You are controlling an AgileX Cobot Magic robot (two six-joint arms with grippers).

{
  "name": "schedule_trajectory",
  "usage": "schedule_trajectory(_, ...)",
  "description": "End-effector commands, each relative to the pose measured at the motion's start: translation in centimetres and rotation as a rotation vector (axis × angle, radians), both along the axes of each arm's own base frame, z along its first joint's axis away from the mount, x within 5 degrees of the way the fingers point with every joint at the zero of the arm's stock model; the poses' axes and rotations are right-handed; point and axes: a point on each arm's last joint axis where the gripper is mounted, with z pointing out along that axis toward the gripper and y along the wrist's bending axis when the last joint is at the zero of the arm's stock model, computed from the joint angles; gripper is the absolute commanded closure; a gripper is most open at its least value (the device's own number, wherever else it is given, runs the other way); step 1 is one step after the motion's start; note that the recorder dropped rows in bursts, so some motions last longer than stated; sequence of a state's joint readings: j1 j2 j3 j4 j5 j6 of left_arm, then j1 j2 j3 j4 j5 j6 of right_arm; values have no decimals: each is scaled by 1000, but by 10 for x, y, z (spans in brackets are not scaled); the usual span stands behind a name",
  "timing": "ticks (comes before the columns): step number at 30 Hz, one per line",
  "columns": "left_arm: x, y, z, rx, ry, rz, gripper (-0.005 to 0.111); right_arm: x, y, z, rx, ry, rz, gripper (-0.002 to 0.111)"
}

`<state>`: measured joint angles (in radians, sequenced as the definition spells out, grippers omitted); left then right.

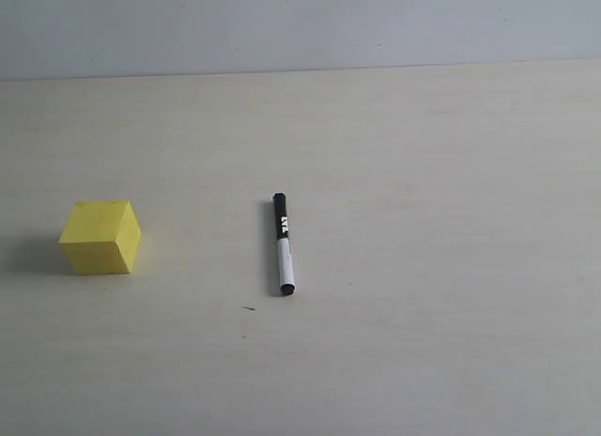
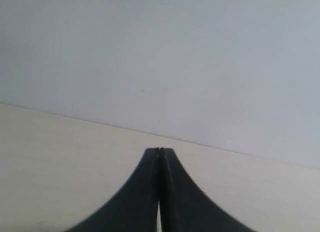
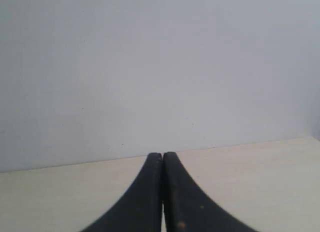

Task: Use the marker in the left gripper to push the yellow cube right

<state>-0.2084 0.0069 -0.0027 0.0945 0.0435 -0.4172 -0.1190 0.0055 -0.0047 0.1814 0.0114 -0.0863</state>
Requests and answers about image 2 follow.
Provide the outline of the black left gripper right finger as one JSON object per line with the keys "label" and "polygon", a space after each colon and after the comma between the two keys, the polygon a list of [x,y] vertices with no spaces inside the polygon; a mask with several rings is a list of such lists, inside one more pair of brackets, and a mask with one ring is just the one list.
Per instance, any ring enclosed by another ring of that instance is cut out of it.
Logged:
{"label": "black left gripper right finger", "polygon": [[192,180],[175,151],[159,149],[159,209],[164,232],[251,232]]}

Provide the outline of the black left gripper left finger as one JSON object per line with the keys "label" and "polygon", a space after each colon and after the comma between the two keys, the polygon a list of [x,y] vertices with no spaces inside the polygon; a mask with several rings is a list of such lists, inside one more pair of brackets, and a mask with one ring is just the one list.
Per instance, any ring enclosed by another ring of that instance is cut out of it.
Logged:
{"label": "black left gripper left finger", "polygon": [[155,232],[159,148],[148,148],[124,185],[69,232]]}

